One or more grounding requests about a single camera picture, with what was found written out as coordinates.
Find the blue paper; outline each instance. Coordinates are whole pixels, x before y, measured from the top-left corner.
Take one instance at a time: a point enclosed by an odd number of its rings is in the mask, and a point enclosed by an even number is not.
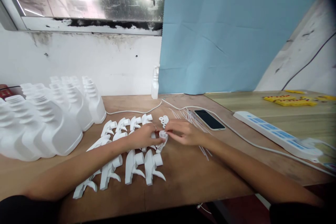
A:
[[[159,93],[252,91],[315,0],[165,0]]]

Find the window frame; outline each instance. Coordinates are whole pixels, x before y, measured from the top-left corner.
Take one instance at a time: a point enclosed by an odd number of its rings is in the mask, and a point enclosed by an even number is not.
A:
[[[0,0],[0,5],[4,7],[0,8],[0,23],[7,30],[162,36],[162,21],[26,16],[18,0]]]

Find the person's hand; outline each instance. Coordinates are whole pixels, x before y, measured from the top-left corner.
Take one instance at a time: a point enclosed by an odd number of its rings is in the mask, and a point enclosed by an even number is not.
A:
[[[209,137],[209,134],[197,129],[194,125],[184,119],[169,120],[164,130],[171,138],[183,145],[203,146]],[[181,132],[182,135],[176,135],[172,131]]]
[[[162,127],[153,123],[143,125],[141,128],[126,137],[130,145],[130,149],[139,149],[163,143],[165,141],[163,138],[152,138],[153,132],[161,130],[163,130]]]

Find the person's arm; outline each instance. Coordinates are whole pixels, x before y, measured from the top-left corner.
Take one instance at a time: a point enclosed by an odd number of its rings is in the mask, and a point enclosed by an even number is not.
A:
[[[161,138],[151,138],[151,133],[156,128],[162,130],[152,123],[145,124],[129,136],[64,161],[35,178],[22,195],[32,200],[62,199],[119,154],[164,142]]]
[[[182,136],[171,132],[179,131]],[[200,145],[222,159],[270,203],[300,202],[323,206],[323,201],[281,173],[245,153],[203,133],[186,120],[172,119],[165,128],[167,134],[184,145]]]

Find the yellow plastic part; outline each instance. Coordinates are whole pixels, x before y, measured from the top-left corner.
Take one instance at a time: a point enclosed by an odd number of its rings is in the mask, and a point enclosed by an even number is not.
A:
[[[313,98],[311,98],[311,97],[309,97],[309,96],[301,96],[301,99],[312,100]]]
[[[317,103],[309,100],[276,100],[276,104],[279,104],[281,106],[315,106]]]
[[[327,100],[327,98],[320,97],[320,96],[316,97],[315,99],[317,99],[317,100]]]
[[[285,90],[286,92],[289,92],[289,93],[302,93],[302,94],[305,94],[306,92],[303,92],[303,91],[298,91],[298,90]]]
[[[266,96],[264,97],[264,100],[267,100],[269,102],[274,102],[276,100],[293,100],[296,99],[295,96],[290,96],[290,95],[286,95],[286,96]]]
[[[328,100],[336,100],[336,96],[321,96],[321,97],[324,97]]]

